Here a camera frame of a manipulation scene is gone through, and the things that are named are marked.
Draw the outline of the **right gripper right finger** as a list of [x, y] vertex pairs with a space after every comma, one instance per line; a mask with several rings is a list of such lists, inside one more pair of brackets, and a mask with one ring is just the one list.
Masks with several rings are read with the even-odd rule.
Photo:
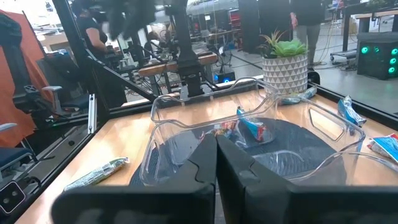
[[288, 224], [289, 182], [225, 136], [216, 140], [216, 175], [226, 223]]

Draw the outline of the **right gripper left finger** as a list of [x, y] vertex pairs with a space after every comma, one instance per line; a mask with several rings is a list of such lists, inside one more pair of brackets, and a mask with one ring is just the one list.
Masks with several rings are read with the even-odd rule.
[[215, 188], [217, 141], [207, 134], [178, 172], [161, 186], [165, 188]]

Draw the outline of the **orange brown granola bar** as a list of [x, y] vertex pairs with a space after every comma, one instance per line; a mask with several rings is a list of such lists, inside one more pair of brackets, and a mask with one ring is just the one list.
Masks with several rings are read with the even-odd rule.
[[236, 121], [227, 121], [224, 123], [216, 124], [215, 127], [207, 132], [202, 132], [200, 140], [202, 141], [207, 134], [212, 134], [214, 136], [223, 135], [226, 138], [230, 138], [234, 133], [236, 128]]

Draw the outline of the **silver green granola bar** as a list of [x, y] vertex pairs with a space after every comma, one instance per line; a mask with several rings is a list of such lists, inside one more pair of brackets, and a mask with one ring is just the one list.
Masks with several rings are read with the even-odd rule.
[[99, 182], [107, 179], [109, 176], [113, 175], [119, 169], [124, 167], [126, 164], [129, 163], [128, 157], [119, 157], [115, 158], [108, 163], [103, 164], [101, 167], [97, 167], [96, 169], [90, 171], [83, 177], [80, 177], [76, 181], [68, 184], [63, 191], [79, 188], [79, 187], [86, 187], [89, 185], [96, 185]]

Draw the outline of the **pale blue granola bar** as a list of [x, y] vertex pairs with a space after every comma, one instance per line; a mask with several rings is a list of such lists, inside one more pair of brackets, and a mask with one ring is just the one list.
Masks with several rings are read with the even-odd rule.
[[310, 99], [317, 93], [317, 87], [313, 86], [302, 93], [295, 93], [287, 96], [282, 96], [279, 100], [279, 105], [295, 105], [301, 102], [302, 99]]

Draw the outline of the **clear plastic bin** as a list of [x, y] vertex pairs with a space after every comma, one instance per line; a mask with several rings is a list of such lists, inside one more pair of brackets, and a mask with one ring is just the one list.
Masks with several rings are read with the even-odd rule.
[[224, 135], [271, 171], [289, 180], [330, 166], [327, 180], [344, 180], [345, 152], [357, 153], [364, 132], [326, 108], [301, 100], [280, 105], [253, 92], [189, 104], [161, 99], [139, 177], [157, 185], [173, 176], [208, 135]]
[[[249, 118], [257, 118], [269, 131], [271, 139], [257, 141], [248, 128], [239, 120], [237, 107], [242, 107]], [[275, 139], [277, 91], [264, 81], [244, 77], [221, 85], [221, 90], [191, 98], [164, 95], [158, 97], [151, 109], [150, 118], [156, 123], [173, 122], [183, 128], [208, 127], [236, 121], [232, 138], [238, 145], [253, 147], [267, 144]]]
[[398, 165], [372, 154], [337, 152], [321, 159], [304, 153], [277, 151], [254, 158], [296, 185], [398, 187]]

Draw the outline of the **round dark woven placemat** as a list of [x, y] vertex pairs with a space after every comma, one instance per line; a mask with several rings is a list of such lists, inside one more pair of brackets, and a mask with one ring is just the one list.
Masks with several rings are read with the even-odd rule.
[[[333, 147], [303, 127], [279, 119], [275, 125], [275, 139], [267, 144], [243, 147], [232, 137], [227, 139], [252, 157], [270, 152], [292, 151], [325, 159], [336, 152]], [[209, 130], [211, 129], [208, 127], [199, 127], [177, 131], [176, 126], [171, 124], [156, 129], [149, 143], [149, 158], [137, 168], [130, 184], [144, 185], [139, 175], [141, 170], [144, 171], [144, 177], [156, 184], [168, 179], [197, 148], [202, 132]]]

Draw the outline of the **computer with blue light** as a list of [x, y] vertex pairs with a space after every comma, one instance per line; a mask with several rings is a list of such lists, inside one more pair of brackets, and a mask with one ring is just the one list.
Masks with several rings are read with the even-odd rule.
[[234, 81], [236, 79], [235, 77], [235, 72], [231, 71], [231, 72], [216, 72], [213, 75], [213, 81], [216, 84], [219, 83], [227, 83], [227, 82], [231, 82]]

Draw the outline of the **black table clamp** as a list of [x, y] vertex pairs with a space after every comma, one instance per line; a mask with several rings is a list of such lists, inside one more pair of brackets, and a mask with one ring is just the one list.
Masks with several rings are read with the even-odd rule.
[[308, 72], [307, 77], [308, 77], [308, 82], [315, 83], [317, 85], [320, 84], [320, 75], [318, 72], [316, 72], [314, 70], [310, 70]]

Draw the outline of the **person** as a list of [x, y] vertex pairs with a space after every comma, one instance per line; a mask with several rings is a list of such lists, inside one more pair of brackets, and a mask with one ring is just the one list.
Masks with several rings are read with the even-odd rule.
[[322, 0], [290, 0], [290, 20], [297, 38], [307, 46], [308, 69], [314, 71], [314, 56], [324, 20]]
[[89, 12], [89, 9], [79, 1], [72, 3], [72, 11], [76, 16], [76, 23], [81, 36], [84, 38], [88, 50], [100, 61], [106, 62], [109, 49], [106, 46], [107, 35]]

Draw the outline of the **computer tower with green fans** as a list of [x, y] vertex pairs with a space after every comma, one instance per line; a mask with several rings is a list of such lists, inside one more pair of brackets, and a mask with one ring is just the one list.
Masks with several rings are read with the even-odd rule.
[[398, 77], [398, 32], [362, 32], [357, 38], [358, 75], [379, 80]]

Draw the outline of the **blue office chair seat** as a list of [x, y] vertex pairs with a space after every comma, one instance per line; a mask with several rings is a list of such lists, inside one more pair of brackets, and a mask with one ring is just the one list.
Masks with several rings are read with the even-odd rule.
[[25, 157], [29, 157], [34, 162], [38, 161], [31, 148], [0, 146], [0, 172], [14, 165]]

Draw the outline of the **black white-edged square plate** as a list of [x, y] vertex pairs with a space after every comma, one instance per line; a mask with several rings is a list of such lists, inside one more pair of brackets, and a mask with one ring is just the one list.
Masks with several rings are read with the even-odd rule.
[[26, 198], [15, 181], [10, 181], [0, 189], [0, 213], [10, 215]]

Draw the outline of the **orange fabric partition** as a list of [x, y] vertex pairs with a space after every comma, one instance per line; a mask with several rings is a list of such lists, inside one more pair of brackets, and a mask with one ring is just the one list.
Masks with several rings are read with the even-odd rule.
[[37, 65], [44, 51], [23, 14], [0, 9], [0, 147], [14, 147], [51, 114], [53, 94]]

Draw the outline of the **silver aluminium bracket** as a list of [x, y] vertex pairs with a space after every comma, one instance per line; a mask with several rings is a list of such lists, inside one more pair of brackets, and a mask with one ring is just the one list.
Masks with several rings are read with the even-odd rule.
[[97, 126], [97, 100], [95, 94], [89, 95], [88, 134], [94, 134]]

